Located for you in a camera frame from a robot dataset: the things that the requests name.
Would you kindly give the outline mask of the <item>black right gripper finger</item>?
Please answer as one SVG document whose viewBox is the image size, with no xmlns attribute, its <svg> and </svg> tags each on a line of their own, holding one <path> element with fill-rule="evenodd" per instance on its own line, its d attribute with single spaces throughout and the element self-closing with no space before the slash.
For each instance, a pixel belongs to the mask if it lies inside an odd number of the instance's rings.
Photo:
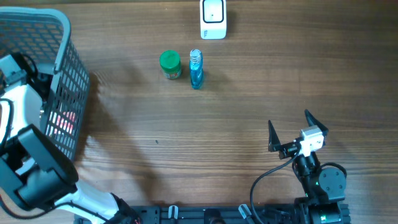
<svg viewBox="0 0 398 224">
<path fill-rule="evenodd" d="M 318 128 L 320 128 L 322 134 L 324 136 L 328 135 L 329 129 L 322 124 L 319 120 L 317 120 L 314 115 L 311 114 L 311 112 L 309 112 L 309 110 L 305 110 L 305 118 L 307 120 L 308 125 L 311 126 L 317 126 Z"/>
<path fill-rule="evenodd" d="M 278 138 L 278 135 L 276 133 L 276 130 L 274 129 L 274 126 L 272 124 L 272 121 L 268 121 L 268 128 L 269 128 L 269 145 L 268 145 L 268 151 L 269 152 L 276 152 L 280 151 L 280 140 Z"/>
</svg>

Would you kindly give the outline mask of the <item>blue mouthwash bottle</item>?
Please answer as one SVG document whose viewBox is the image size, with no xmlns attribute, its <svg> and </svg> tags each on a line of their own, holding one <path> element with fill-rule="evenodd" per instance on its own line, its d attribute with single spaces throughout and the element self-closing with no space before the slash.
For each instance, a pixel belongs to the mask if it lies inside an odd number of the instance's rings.
<svg viewBox="0 0 398 224">
<path fill-rule="evenodd" d="M 190 51 L 190 81 L 194 90 L 199 90 L 204 81 L 203 73 L 203 55 L 198 49 Z"/>
</svg>

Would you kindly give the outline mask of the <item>green lid jar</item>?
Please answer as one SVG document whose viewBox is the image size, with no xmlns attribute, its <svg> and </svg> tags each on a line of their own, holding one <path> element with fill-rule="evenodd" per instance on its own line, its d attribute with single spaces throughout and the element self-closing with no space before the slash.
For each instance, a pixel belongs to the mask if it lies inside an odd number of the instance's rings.
<svg viewBox="0 0 398 224">
<path fill-rule="evenodd" d="M 181 75 L 181 59 L 178 52 L 166 50 L 160 55 L 159 63 L 166 78 L 173 80 Z"/>
</svg>

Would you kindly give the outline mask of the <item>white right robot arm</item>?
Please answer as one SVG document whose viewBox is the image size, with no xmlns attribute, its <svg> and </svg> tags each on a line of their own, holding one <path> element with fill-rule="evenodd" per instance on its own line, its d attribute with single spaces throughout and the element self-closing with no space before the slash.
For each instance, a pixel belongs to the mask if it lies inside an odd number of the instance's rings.
<svg viewBox="0 0 398 224">
<path fill-rule="evenodd" d="M 275 216 L 276 223 L 350 223 L 348 205 L 343 203 L 347 171 L 337 163 L 320 163 L 316 151 L 325 146 L 328 128 L 309 110 L 305 110 L 305 118 L 308 127 L 285 144 L 280 142 L 272 122 L 268 122 L 268 150 L 278 152 L 280 159 L 292 160 L 292 170 L 305 196 L 292 204 L 265 207 L 264 211 Z"/>
</svg>

